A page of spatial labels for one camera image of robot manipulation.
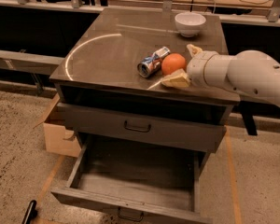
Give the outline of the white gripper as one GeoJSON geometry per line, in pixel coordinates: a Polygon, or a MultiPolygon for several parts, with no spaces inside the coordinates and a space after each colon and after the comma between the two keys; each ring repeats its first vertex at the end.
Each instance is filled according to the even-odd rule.
{"type": "Polygon", "coordinates": [[[187,44],[192,59],[187,66],[187,73],[183,69],[178,69],[170,75],[166,75],[161,79],[161,84],[172,88],[186,88],[190,81],[194,86],[206,87],[204,78],[204,68],[209,60],[217,55],[215,51],[203,51],[200,47],[187,44]]]}

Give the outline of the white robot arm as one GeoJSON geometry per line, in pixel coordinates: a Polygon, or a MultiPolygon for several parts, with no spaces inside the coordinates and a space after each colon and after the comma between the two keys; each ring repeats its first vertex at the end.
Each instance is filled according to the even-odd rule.
{"type": "Polygon", "coordinates": [[[188,44],[191,60],[187,71],[178,69],[161,79],[166,87],[216,87],[260,99],[280,108],[280,63],[269,55],[246,50],[221,55],[188,44]]]}

